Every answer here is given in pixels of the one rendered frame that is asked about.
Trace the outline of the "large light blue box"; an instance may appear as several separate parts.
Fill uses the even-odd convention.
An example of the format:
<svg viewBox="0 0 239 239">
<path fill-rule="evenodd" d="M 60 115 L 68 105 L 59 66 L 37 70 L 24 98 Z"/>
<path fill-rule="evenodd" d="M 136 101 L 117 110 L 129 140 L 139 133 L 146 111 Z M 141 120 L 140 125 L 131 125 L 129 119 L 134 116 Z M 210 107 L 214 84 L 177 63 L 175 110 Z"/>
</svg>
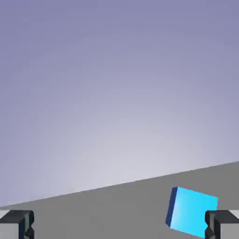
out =
<svg viewBox="0 0 239 239">
<path fill-rule="evenodd" d="M 218 198 L 201 192 L 173 187 L 166 216 L 166 225 L 176 231 L 204 238 L 206 211 L 215 211 Z"/>
</svg>

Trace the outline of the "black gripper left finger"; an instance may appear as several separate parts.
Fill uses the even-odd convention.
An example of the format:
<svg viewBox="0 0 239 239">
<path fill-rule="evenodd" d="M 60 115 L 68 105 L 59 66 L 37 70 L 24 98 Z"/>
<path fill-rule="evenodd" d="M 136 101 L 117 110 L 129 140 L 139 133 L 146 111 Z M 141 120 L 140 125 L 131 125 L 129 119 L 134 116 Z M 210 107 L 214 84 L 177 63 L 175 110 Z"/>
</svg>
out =
<svg viewBox="0 0 239 239">
<path fill-rule="evenodd" d="M 35 239 L 32 210 L 0 210 L 0 239 Z"/>
</svg>

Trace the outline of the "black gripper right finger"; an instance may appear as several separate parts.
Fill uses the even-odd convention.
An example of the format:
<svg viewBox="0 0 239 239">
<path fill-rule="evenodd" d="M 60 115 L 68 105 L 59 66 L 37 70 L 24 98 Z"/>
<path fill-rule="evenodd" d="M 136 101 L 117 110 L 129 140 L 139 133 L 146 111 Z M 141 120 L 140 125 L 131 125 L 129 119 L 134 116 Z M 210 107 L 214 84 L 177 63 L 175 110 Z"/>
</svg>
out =
<svg viewBox="0 0 239 239">
<path fill-rule="evenodd" d="M 239 210 L 207 211 L 205 222 L 205 239 L 239 239 Z"/>
</svg>

